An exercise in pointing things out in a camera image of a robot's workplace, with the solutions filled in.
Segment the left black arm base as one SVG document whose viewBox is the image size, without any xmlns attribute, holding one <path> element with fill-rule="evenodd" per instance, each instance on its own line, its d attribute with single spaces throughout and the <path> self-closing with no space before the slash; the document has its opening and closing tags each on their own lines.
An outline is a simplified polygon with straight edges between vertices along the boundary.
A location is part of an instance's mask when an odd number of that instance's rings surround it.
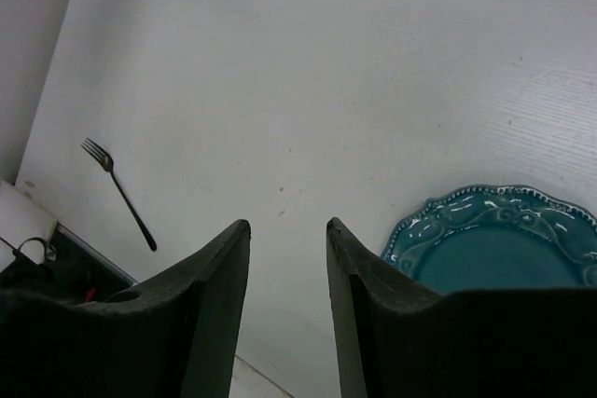
<svg viewBox="0 0 597 398">
<path fill-rule="evenodd" d="M 3 290 L 28 291 L 69 305 L 102 301 L 136 280 L 65 226 L 49 241 L 31 237 L 15 246 L 5 243 L 13 259 L 1 269 Z"/>
</svg>

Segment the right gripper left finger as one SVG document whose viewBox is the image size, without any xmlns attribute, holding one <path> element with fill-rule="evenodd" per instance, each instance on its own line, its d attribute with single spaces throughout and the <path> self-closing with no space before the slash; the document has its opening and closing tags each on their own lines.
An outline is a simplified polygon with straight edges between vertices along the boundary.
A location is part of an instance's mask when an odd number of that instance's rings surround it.
<svg viewBox="0 0 597 398">
<path fill-rule="evenodd" d="M 1 288 L 5 397 L 225 397 L 243 313 L 251 227 L 102 301 Z"/>
</svg>

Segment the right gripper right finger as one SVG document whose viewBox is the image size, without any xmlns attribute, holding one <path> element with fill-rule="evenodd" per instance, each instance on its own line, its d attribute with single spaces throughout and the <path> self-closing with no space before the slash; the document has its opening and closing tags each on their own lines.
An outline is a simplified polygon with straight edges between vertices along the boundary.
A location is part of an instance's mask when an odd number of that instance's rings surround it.
<svg viewBox="0 0 597 398">
<path fill-rule="evenodd" d="M 439 295 L 383 262 L 339 219 L 326 267 L 344 397 L 592 397 L 589 288 Z"/>
</svg>

